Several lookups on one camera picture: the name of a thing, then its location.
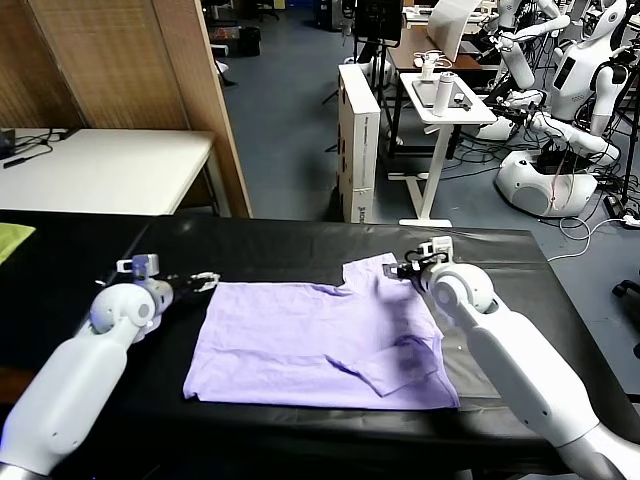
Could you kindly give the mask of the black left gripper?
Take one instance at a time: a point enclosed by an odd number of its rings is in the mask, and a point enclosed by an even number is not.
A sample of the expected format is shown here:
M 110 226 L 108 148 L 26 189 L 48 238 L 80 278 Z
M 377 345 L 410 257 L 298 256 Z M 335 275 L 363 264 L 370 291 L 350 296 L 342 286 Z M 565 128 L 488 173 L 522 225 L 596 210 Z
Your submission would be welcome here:
M 170 275 L 167 283 L 173 293 L 173 303 L 179 303 L 183 298 L 194 295 L 196 292 L 202 293 L 214 290 L 219 284 L 220 275 L 213 272 L 200 272 L 191 276 Z

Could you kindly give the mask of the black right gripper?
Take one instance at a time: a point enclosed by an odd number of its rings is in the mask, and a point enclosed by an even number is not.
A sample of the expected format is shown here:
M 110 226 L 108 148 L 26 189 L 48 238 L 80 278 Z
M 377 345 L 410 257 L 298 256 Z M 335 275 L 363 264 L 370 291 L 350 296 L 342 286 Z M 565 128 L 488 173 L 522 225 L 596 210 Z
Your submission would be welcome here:
M 403 263 L 389 263 L 383 265 L 384 275 L 388 278 L 399 278 L 402 280 L 419 280 L 425 269 L 422 260 L 412 260 Z

